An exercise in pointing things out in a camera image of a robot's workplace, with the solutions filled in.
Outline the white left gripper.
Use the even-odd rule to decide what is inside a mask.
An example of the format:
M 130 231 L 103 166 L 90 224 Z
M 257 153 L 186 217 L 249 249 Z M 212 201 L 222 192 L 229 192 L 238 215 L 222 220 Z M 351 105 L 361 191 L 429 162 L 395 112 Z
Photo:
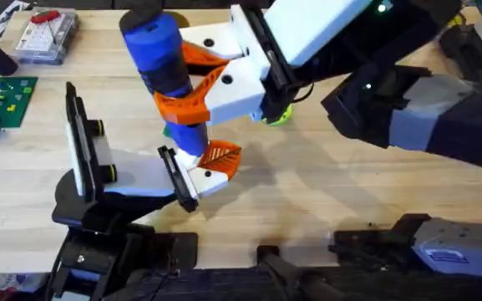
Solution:
M 210 140 L 200 156 L 161 146 L 156 155 L 111 149 L 104 138 L 68 140 L 71 169 L 55 188 L 52 220 L 98 234 L 121 232 L 135 220 L 178 202 L 193 212 L 199 202 L 183 178 L 179 159 L 189 169 L 198 197 L 228 185 L 241 160 L 240 146 Z

